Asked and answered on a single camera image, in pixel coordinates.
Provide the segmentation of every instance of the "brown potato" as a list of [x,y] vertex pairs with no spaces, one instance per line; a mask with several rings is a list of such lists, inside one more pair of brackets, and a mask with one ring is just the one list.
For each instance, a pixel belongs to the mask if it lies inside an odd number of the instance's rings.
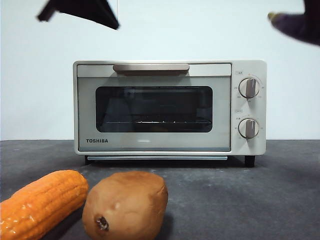
[[153,240],[167,202],[162,177],[145,171],[118,172],[91,189],[82,222],[93,240]]

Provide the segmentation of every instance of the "gray surface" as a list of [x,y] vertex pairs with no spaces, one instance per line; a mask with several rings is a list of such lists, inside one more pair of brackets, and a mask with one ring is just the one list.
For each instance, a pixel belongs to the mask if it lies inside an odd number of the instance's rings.
[[[193,163],[129,161],[84,166],[73,141],[2,141],[1,200],[56,170],[75,169],[90,187],[115,172],[164,177],[169,200],[157,240],[320,239],[320,140],[269,140],[256,167],[242,158]],[[89,239],[77,210],[45,240]]]

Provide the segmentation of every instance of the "white backdrop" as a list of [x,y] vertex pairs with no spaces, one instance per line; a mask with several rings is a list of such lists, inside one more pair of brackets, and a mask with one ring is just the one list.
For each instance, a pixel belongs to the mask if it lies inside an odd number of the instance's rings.
[[303,0],[110,0],[118,31],[56,13],[46,0],[1,1],[1,139],[73,139],[76,60],[263,59],[267,138],[320,139],[320,47],[274,30],[269,11]]

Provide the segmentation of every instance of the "toaster oven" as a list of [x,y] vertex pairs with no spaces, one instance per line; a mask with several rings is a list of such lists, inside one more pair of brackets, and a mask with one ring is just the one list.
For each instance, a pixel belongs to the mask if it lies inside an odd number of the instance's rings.
[[76,61],[74,150],[90,160],[226,160],[266,151],[262,60]]

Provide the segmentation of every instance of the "control knob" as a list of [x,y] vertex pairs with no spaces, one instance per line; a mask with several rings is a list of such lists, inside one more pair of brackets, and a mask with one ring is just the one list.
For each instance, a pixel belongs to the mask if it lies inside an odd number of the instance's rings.
[[258,81],[252,77],[243,79],[239,84],[239,92],[243,97],[252,99],[259,93]]
[[255,120],[247,118],[239,123],[238,130],[242,137],[252,139],[257,136],[259,125]]

